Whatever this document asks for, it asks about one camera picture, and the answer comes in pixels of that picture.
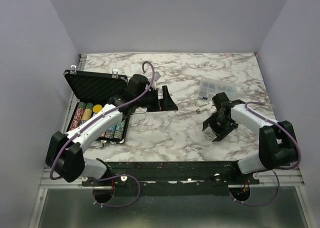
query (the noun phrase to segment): metal frame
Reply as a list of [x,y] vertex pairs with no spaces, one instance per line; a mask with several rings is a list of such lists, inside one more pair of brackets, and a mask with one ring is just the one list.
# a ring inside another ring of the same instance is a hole
[[[87,55],[81,55],[79,64],[77,67],[78,71],[83,71],[86,63]],[[65,118],[61,127],[61,132],[65,132],[67,125],[71,119],[72,112],[77,104],[77,98],[72,93],[69,99],[69,106],[66,109]],[[308,197],[305,190],[305,183],[300,170],[274,170],[280,181],[280,185],[286,187],[295,187],[296,192],[301,203],[302,212],[304,214],[306,223],[309,228],[317,228],[317,223],[309,205]],[[82,186],[83,180],[81,178],[76,179],[74,182],[67,183],[65,180],[51,180],[49,178],[50,169],[45,168],[42,173],[40,180],[39,191],[32,212],[29,228],[36,228],[40,224],[41,215],[43,212],[46,196],[48,189],[111,189],[110,186]],[[260,184],[251,184],[251,187],[275,187],[277,181],[274,174],[271,171],[261,172],[259,175]],[[228,185],[229,188],[238,188],[240,185]]]

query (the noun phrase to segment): gray wall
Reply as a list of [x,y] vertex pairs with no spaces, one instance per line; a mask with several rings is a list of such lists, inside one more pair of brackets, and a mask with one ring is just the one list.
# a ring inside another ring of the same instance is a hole
[[257,59],[276,118],[294,125],[300,169],[320,226],[319,55],[319,0],[288,0]]
[[287,0],[51,0],[80,53],[256,52]]
[[27,227],[78,60],[50,0],[0,0],[0,227]]

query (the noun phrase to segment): marble tabletop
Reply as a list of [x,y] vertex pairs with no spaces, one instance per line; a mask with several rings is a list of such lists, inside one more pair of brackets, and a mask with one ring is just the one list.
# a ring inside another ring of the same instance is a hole
[[196,113],[198,107],[208,104],[198,100],[200,79],[205,76],[234,83],[237,99],[266,102],[253,108],[275,118],[253,53],[88,54],[84,70],[111,73],[118,69],[130,78],[142,73],[144,61],[152,62],[160,73],[157,87],[168,86],[179,110],[132,115],[124,144],[89,148],[86,158],[113,162],[234,161],[258,150],[258,137],[241,124],[222,141],[212,142],[207,138],[211,129],[202,132],[203,121],[211,113]]

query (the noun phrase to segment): yellow disc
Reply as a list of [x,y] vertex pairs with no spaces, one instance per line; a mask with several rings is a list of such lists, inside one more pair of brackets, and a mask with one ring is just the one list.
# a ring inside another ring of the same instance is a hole
[[99,113],[101,110],[102,110],[102,105],[100,104],[96,104],[92,109],[93,113],[96,113],[96,114]]

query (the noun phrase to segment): clear plastic box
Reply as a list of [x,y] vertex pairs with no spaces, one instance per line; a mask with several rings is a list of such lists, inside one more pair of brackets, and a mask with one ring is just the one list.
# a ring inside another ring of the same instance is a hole
[[231,101],[236,99],[237,89],[233,83],[202,76],[199,86],[199,100],[211,101],[216,94],[225,92]]

